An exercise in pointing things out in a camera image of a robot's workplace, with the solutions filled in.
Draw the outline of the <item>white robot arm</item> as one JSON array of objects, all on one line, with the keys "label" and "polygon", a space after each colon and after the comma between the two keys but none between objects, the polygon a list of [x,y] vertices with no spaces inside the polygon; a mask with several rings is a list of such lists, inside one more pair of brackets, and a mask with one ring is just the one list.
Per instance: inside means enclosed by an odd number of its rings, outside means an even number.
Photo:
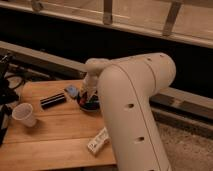
[{"label": "white robot arm", "polygon": [[96,91],[119,171],[172,171],[149,99],[170,86],[176,66],[164,53],[90,58],[85,90]]}]

